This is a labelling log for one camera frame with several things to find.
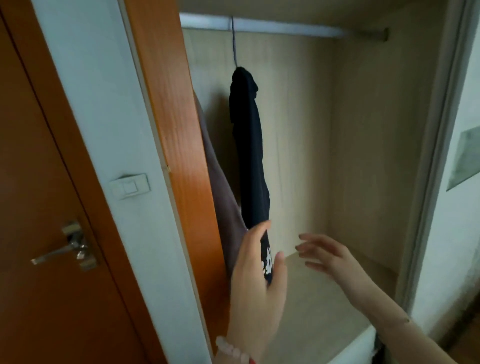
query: wardrobe top panel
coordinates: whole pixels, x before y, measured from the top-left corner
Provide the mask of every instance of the wardrobe top panel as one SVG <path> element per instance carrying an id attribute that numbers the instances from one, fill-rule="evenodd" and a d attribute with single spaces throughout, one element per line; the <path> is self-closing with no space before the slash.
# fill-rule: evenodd
<path id="1" fill-rule="evenodd" d="M 179 11 L 280 22 L 355 26 L 415 0 L 177 0 Z"/>

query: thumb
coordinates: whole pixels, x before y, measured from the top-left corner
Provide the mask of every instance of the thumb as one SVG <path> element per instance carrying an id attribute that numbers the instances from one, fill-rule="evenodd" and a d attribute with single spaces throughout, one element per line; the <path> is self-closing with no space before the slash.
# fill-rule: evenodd
<path id="1" fill-rule="evenodd" d="M 279 305 L 281 310 L 285 305 L 287 298 L 287 265 L 285 264 L 285 255 L 283 252 L 278 252 L 275 256 L 273 264 L 273 279 L 268 288 L 268 296 L 272 297 L 274 305 Z"/>

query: closet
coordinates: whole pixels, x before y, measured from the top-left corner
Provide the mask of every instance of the closet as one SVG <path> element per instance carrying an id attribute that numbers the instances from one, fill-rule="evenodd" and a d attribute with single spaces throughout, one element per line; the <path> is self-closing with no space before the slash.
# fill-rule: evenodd
<path id="1" fill-rule="evenodd" d="M 264 363 L 328 363 L 374 331 L 327 277 L 296 256 L 298 233 L 347 245 L 395 295 L 439 58 L 446 1 L 178 0 L 180 12 L 383 31 L 387 41 L 237 31 L 238 65 L 258 85 L 272 254 L 289 293 Z M 217 159 L 239 197 L 228 96 L 232 32 L 184 29 L 193 88 Z M 369 362 L 371 351 L 355 363 Z"/>

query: hanging clothes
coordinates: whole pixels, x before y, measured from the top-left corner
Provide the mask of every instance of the hanging clothes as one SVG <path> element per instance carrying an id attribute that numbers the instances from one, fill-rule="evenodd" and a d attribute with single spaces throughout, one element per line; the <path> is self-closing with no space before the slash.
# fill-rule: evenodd
<path id="1" fill-rule="evenodd" d="M 262 164 L 262 128 L 255 98 L 258 87 L 252 75 L 238 67 L 230 86 L 230 120 L 240 166 L 241 215 L 248 229 L 268 220 L 270 194 Z M 272 257 L 268 235 L 261 239 L 264 276 L 272 280 Z"/>
<path id="2" fill-rule="evenodd" d="M 222 242 L 223 258 L 225 260 L 227 276 L 230 280 L 233 268 L 237 262 L 241 241 L 247 232 L 247 228 L 243 222 L 240 207 L 235 200 L 235 196 L 216 158 L 210 136 L 208 135 L 205 115 L 197 95 L 195 95 L 195 105 L 197 107 L 200 130 L 204 142 L 205 158 L 210 185 L 212 187 L 218 232 L 220 233 L 220 240 Z"/>

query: gray garment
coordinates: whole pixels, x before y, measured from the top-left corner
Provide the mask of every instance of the gray garment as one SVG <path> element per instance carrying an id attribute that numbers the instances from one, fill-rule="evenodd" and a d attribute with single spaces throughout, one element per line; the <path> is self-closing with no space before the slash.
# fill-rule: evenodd
<path id="1" fill-rule="evenodd" d="M 228 279 L 230 279 L 235 262 L 237 261 L 241 240 L 247 232 L 247 228 L 243 222 L 241 211 L 232 189 L 216 159 L 215 151 L 208 135 L 205 115 L 197 95 L 195 95 L 195 104 L 197 107 L 198 120 L 200 121 L 200 129 L 202 130 L 208 176 L 210 177 L 213 202 L 215 205 L 216 221 L 222 242 L 223 258 L 225 260 L 225 267 L 227 268 L 227 276 Z"/>

